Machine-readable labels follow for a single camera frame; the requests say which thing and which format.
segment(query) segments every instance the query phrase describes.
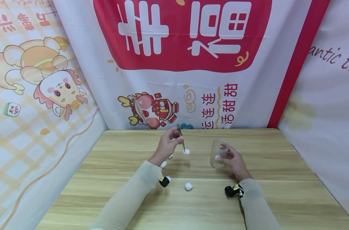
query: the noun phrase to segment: finger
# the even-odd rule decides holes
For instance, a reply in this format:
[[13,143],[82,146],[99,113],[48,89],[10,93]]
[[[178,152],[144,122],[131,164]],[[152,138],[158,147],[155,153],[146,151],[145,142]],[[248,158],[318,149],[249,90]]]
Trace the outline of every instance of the finger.
[[231,164],[231,160],[230,159],[226,159],[220,156],[216,156],[216,161],[225,165],[230,165]]
[[224,150],[229,147],[226,143],[221,143],[220,145],[222,146],[220,147],[221,150]]
[[180,136],[179,138],[174,139],[174,141],[172,141],[171,144],[174,145],[174,147],[175,147],[179,144],[182,144],[182,141],[183,141],[183,137]]
[[177,130],[177,127],[167,129],[167,131],[164,133],[164,136],[170,138],[171,136],[173,136],[173,132],[175,130]]
[[172,140],[173,138],[179,138],[179,131],[177,130],[173,131],[173,135],[170,136],[170,139]]
[[230,153],[233,156],[235,156],[238,152],[232,146],[229,146],[228,153]]
[[227,153],[226,158],[227,158],[227,159],[233,159],[233,158],[234,158],[234,156],[233,156],[232,154],[230,154],[230,153]]

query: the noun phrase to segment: clear plastic cup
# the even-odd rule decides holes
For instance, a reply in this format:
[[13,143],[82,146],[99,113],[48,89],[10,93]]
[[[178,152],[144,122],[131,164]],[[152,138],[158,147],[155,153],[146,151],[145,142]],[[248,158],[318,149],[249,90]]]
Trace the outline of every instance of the clear plastic cup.
[[210,153],[210,165],[213,168],[220,169],[224,166],[224,164],[221,164],[217,162],[216,157],[217,156],[223,156],[226,157],[228,153],[228,142],[223,139],[215,139],[213,140],[213,144],[211,145],[211,153]]

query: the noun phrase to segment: red stripe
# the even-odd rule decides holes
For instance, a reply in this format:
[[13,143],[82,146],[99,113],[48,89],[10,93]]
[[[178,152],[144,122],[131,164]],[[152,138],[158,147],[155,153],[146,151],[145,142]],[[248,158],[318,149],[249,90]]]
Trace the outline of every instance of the red stripe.
[[273,112],[270,116],[267,125],[268,128],[277,128],[279,124],[279,120],[286,108],[288,99],[305,62],[307,53],[309,52],[315,35],[318,32],[324,14],[327,11],[329,2],[330,0],[312,0],[300,36],[298,37],[290,65],[288,66],[281,89],[279,90],[279,95],[275,102]]

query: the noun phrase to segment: beige sleeve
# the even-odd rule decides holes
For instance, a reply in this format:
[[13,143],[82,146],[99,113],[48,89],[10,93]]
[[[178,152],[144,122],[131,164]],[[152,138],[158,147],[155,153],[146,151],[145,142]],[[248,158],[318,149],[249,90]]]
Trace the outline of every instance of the beige sleeve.
[[254,179],[245,179],[240,182],[240,186],[245,191],[241,204],[245,212],[247,230],[280,230],[259,184]]
[[145,161],[129,181],[107,202],[90,230],[124,230],[145,196],[162,177],[162,169]]

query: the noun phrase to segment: wrist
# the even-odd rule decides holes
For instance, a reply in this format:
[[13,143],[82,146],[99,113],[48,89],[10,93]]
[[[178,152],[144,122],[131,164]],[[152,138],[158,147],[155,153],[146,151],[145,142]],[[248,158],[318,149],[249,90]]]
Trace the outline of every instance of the wrist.
[[162,159],[161,157],[158,157],[154,154],[147,161],[152,163],[153,165],[156,165],[157,167],[160,167],[160,165],[162,165],[162,163],[165,161],[165,159]]
[[248,170],[238,172],[238,173],[233,172],[233,174],[239,182],[241,182],[245,179],[253,179]]

